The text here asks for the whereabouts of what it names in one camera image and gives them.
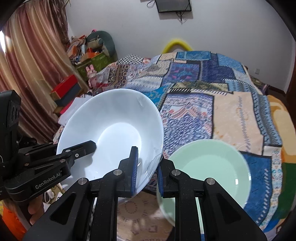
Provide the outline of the person's left hand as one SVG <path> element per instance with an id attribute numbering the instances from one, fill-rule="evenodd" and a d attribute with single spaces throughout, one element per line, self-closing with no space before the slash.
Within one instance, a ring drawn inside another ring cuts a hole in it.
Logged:
<path id="1" fill-rule="evenodd" d="M 4 199 L 4 206 L 12 211 L 22 224 L 30 223 L 33 225 L 43 214 L 44 214 L 44 204 L 43 204 L 43 195 L 38 196 L 32 200 L 28 206 L 27 212 L 31 215 L 30 221 L 27 221 L 20 211 L 20 208 L 10 199 Z"/>

